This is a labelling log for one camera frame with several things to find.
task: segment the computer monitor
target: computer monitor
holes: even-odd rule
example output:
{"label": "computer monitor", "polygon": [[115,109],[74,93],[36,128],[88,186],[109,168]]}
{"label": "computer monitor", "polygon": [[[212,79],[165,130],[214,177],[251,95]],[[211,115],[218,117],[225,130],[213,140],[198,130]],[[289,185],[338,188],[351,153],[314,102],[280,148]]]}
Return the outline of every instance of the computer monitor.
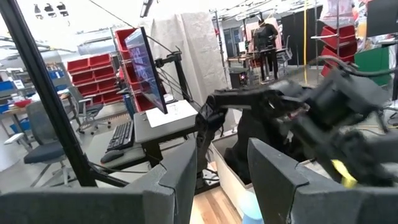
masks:
{"label": "computer monitor", "polygon": [[159,74],[156,71],[145,29],[143,27],[136,29],[124,41],[129,50],[131,63],[138,78],[142,94],[161,112],[167,114],[166,103],[160,87]]}
{"label": "computer monitor", "polygon": [[366,36],[398,32],[398,1],[373,0],[368,2]]}

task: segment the monitor arm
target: monitor arm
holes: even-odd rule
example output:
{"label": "monitor arm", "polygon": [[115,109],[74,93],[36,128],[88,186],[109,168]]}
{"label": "monitor arm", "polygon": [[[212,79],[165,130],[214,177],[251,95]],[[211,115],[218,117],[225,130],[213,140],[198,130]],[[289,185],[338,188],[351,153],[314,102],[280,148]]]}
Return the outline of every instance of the monitor arm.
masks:
{"label": "monitor arm", "polygon": [[187,85],[187,79],[185,78],[184,71],[182,69],[182,64],[181,64],[181,55],[182,52],[176,51],[172,52],[166,58],[158,58],[155,60],[155,66],[157,68],[162,68],[166,63],[171,63],[174,62],[175,65],[175,70],[177,71],[177,76],[178,76],[178,82],[180,83],[180,88],[182,92],[182,97],[184,100],[187,100],[188,102],[192,101],[191,96],[189,96],[189,90],[188,90],[188,85]]}

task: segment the keyboard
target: keyboard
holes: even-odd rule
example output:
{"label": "keyboard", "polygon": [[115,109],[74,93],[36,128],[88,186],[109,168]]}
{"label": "keyboard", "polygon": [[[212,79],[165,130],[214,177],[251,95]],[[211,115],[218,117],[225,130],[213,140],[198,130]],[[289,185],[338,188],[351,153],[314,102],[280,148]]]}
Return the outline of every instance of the keyboard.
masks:
{"label": "keyboard", "polygon": [[132,121],[119,125],[113,131],[106,152],[131,147],[134,143],[134,123]]}

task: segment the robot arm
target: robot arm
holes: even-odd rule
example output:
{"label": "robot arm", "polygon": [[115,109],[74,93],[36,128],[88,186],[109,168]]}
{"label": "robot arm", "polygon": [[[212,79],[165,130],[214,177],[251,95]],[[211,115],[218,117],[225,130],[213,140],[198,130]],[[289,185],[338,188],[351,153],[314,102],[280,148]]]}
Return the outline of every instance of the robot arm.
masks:
{"label": "robot arm", "polygon": [[303,106],[303,103],[295,100],[294,97],[301,95],[304,91],[305,88],[299,84],[282,80],[257,88],[216,90],[208,96],[195,121],[198,128],[198,172],[207,166],[205,158],[207,149],[216,131],[225,122],[229,108],[249,109],[257,119],[278,118]]}
{"label": "robot arm", "polygon": [[[198,172],[206,168],[206,151],[215,132],[222,127],[227,109],[244,108],[260,121],[278,121],[287,128],[303,146],[307,159],[315,158],[335,181],[341,181],[341,174],[331,160],[338,159],[359,183],[391,185],[392,176],[386,174],[380,162],[369,160],[375,153],[373,146],[387,139],[374,143],[359,132],[340,132],[343,126],[358,124],[371,113],[377,114],[389,96],[372,80],[348,73],[354,71],[335,69],[314,89],[278,80],[257,88],[215,91],[196,118]],[[392,144],[391,138],[388,141],[386,144]]]}

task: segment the white curtain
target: white curtain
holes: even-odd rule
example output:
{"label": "white curtain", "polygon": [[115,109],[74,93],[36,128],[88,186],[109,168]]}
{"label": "white curtain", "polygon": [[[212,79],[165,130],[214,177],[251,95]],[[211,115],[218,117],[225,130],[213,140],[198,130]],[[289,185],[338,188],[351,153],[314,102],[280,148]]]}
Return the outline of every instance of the white curtain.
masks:
{"label": "white curtain", "polygon": [[[182,67],[193,99],[202,105],[214,90],[227,88],[212,16],[207,9],[195,12],[198,8],[191,8],[184,10],[185,12],[174,13],[167,11],[165,7],[156,6],[158,5],[151,8],[152,17],[143,19],[141,26],[145,27],[147,35],[171,51],[177,50],[177,47],[182,51]],[[169,54],[159,44],[151,40],[149,43],[154,58],[165,58]],[[163,69],[178,81],[174,64],[167,64]],[[178,92],[180,90],[173,90],[173,94],[181,98]],[[234,126],[233,113],[228,113],[224,130],[230,130]]]}

